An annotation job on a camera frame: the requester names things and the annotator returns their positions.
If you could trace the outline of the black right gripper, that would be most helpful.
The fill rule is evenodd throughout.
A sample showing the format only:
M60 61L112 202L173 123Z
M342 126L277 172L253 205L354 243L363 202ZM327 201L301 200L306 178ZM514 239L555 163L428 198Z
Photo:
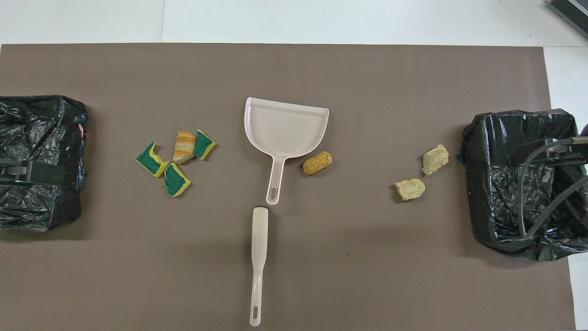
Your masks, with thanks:
M548 144L548 139L529 141L523 144L517 144L510 148L510 166L521 166L527 157L538 148ZM547 155L551 159L587 159L588 158L588 138L587 137L570 137L562 140L550 139L550 147L547 149Z

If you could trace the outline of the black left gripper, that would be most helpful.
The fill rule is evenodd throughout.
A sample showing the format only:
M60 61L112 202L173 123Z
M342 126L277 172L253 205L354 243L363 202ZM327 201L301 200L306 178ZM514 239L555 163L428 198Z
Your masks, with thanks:
M48 164L41 161L28 161L27 166L0 166L0 180L25 181L46 186L71 186L75 175L69 167L59 164Z

